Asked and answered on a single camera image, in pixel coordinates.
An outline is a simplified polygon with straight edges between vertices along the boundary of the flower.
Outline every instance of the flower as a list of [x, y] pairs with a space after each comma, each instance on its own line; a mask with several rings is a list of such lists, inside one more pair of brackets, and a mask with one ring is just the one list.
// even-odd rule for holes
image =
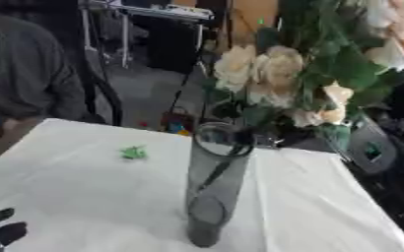
[[294, 97], [294, 81], [303, 69], [302, 56], [293, 48], [274, 46], [254, 61], [251, 103], [270, 102], [275, 107], [290, 107]]
[[369, 0], [368, 24], [386, 38], [386, 44], [368, 51], [376, 64], [404, 70], [404, 0]]
[[256, 56], [253, 45], [246, 48], [234, 46], [231, 51], [224, 53], [222, 59], [215, 65], [218, 89], [228, 89], [234, 93], [240, 91], [250, 78], [252, 62]]
[[335, 103], [337, 108], [334, 110], [320, 110], [318, 112], [297, 109], [292, 115], [296, 127], [318, 126], [323, 123], [340, 125], [343, 123], [346, 118], [346, 105], [348, 100], [354, 95], [354, 91], [340, 87], [336, 82], [324, 87], [323, 90]]
[[404, 70], [404, 47], [395, 37], [390, 38], [383, 47], [369, 50], [367, 57], [375, 64]]
[[389, 0], [368, 0], [368, 24], [375, 29], [386, 29], [398, 22], [399, 16]]

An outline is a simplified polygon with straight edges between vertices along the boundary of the red object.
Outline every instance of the red object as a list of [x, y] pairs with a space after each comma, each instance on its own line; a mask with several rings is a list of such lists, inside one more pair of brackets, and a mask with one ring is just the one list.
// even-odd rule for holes
[[149, 126], [149, 124], [147, 122], [140, 122], [139, 126], [147, 128]]

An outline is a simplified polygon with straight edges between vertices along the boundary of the flower bouquet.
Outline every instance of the flower bouquet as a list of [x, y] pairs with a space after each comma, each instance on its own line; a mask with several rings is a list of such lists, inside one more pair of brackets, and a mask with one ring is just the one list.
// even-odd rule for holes
[[282, 0], [278, 27], [224, 53], [206, 87], [217, 117], [291, 123], [345, 148], [351, 118], [402, 70], [404, 0]]

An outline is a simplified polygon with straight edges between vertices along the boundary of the wall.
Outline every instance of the wall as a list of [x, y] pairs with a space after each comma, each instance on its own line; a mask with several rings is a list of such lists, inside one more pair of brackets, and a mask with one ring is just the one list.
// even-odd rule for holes
[[[263, 19], [266, 25], [271, 26], [276, 17], [277, 1], [235, 0], [235, 10], [233, 13], [235, 24], [233, 38], [235, 43], [243, 44], [251, 42], [253, 36], [250, 30], [255, 31], [259, 27], [259, 19]], [[196, 0], [173, 0], [173, 2], [187, 6], [194, 6], [196, 4]]]

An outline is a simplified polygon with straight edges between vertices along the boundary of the floor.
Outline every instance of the floor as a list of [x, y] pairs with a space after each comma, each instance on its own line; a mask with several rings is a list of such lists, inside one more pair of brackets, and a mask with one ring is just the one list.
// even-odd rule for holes
[[[97, 61], [91, 59], [91, 62], [98, 72]], [[119, 62], [110, 64], [107, 72], [111, 85], [123, 103], [124, 119], [122, 126], [151, 130], [161, 129], [163, 113], [168, 111], [171, 106], [174, 94], [179, 90], [183, 75], [161, 69], [152, 69], [137, 61], [132, 62], [128, 69], [121, 67]], [[195, 116], [198, 116], [202, 109], [203, 91], [200, 83], [203, 79], [199, 68], [195, 68], [177, 104]], [[102, 96], [98, 98], [98, 110], [99, 114], [104, 116], [107, 121], [111, 121], [111, 110]]]

